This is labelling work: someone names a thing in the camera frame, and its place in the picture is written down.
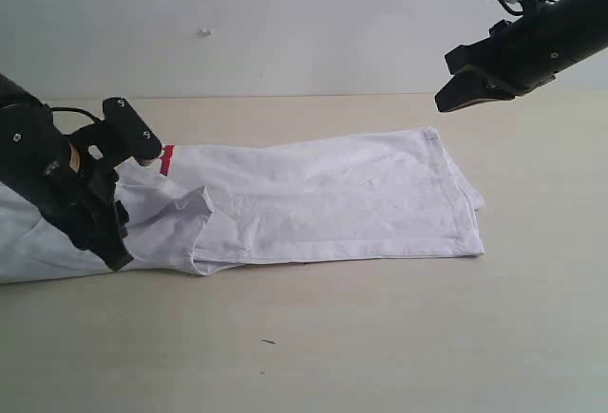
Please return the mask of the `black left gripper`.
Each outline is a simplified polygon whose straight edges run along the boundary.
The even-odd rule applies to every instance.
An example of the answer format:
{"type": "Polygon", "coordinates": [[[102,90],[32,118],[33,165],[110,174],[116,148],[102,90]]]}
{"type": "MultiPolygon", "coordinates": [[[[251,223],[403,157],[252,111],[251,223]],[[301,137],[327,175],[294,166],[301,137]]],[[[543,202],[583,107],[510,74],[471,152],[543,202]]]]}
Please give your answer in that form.
{"type": "Polygon", "coordinates": [[[95,253],[112,271],[133,260],[115,199],[113,160],[123,152],[105,122],[68,136],[51,122],[28,124],[28,199],[77,248],[95,253]]]}

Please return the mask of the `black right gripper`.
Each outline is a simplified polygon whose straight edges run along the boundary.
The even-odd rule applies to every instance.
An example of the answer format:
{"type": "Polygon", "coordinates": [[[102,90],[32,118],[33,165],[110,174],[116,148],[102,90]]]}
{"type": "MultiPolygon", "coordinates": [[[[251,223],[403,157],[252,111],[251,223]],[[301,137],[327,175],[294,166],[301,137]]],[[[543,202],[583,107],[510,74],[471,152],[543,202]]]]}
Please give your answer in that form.
{"type": "Polygon", "coordinates": [[[479,42],[446,55],[449,81],[434,99],[439,112],[511,101],[570,66],[570,9],[547,3],[515,22],[502,20],[479,42]]]}

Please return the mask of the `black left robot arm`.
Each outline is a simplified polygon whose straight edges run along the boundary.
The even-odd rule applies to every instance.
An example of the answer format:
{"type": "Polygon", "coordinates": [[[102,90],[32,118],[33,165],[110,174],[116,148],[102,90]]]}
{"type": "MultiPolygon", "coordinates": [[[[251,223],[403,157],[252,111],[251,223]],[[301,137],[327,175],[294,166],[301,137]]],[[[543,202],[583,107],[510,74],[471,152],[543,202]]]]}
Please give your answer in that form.
{"type": "Polygon", "coordinates": [[[7,77],[1,79],[1,181],[81,251],[112,271],[133,256],[125,247],[128,212],[116,199],[117,166],[132,146],[109,120],[66,135],[53,108],[7,77]]]}

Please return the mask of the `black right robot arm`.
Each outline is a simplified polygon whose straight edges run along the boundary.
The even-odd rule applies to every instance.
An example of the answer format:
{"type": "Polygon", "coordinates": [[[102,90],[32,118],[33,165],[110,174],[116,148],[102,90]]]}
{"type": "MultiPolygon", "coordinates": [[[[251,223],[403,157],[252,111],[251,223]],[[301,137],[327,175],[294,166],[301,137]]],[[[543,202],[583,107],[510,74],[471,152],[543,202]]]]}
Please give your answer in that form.
{"type": "Polygon", "coordinates": [[[449,82],[435,102],[448,113],[512,101],[607,47],[607,0],[496,0],[511,20],[446,54],[449,82]]]}

